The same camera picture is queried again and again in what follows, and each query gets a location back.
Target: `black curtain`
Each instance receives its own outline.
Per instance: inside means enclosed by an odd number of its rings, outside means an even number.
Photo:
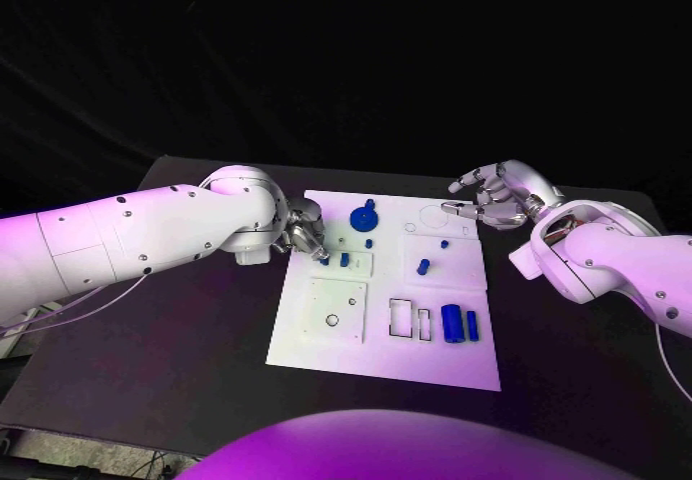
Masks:
[[[447,177],[518,158],[557,184],[643,191],[689,232],[683,18],[4,2],[0,208],[131,190],[164,153]]]

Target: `floor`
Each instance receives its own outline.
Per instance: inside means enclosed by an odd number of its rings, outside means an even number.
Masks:
[[[30,355],[40,344],[45,332],[23,335],[10,353],[10,357]],[[180,473],[195,465],[196,460],[182,455],[166,454],[157,459],[149,473],[149,462],[154,452],[151,450],[113,445],[92,440],[81,440],[42,432],[20,432],[12,444],[3,441],[3,451],[16,457],[32,458],[42,463],[52,463],[76,467],[85,465],[98,468],[104,473],[133,476],[133,478],[157,479],[163,465],[169,465],[173,472]]]

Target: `black table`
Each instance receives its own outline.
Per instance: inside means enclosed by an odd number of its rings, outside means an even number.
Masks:
[[[141,188],[198,184],[224,165],[164,157]],[[448,179],[261,168],[287,195],[317,189],[446,196]],[[620,203],[662,228],[643,194],[564,192]],[[544,277],[523,279],[508,253],[528,240],[529,225],[479,231],[502,393],[265,365],[288,256],[241,267],[216,252],[154,274],[92,319],[49,335],[0,406],[0,423],[205,455],[301,415],[404,409],[500,426],[640,476],[689,476],[692,409],[662,365],[652,322],[619,294],[575,305]],[[72,315],[130,285],[108,288]],[[672,332],[665,341],[692,385],[692,342]]]

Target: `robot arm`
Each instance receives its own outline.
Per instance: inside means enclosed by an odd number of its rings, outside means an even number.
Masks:
[[[692,237],[660,236],[630,210],[610,202],[565,203],[555,186],[522,162],[476,169],[450,192],[483,182],[479,206],[446,202],[443,210],[499,230],[536,225],[509,255],[526,279],[545,275],[561,295],[585,303],[623,293],[662,326],[692,337]]]
[[[296,203],[291,210],[261,170],[224,167],[200,187],[172,185],[0,220],[0,319],[218,249],[241,265],[268,262],[273,244],[326,258],[320,207]]]

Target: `white pegboard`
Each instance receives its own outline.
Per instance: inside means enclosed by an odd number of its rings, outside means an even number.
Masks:
[[[474,221],[441,211],[444,199],[322,191],[307,191],[306,197],[322,206],[324,244],[336,254],[329,266],[313,262],[307,255],[291,254],[267,363],[499,391]],[[350,227],[349,216],[369,198],[375,200],[379,224],[362,233]],[[365,247],[368,239],[371,249]],[[448,241],[447,249],[441,248],[443,240]],[[360,259],[359,267],[339,267],[342,252]],[[431,260],[425,276],[415,272],[418,257]],[[358,286],[363,286],[363,300],[353,297]],[[346,297],[353,298],[355,305],[348,304]],[[411,301],[412,338],[389,335],[392,298]],[[476,311],[479,342],[444,342],[440,309],[450,303],[461,307],[464,314]],[[346,315],[343,329],[326,322],[332,310]],[[421,319],[427,329],[428,318],[420,310],[430,312],[430,341],[420,339]],[[358,329],[359,339],[352,333]]]

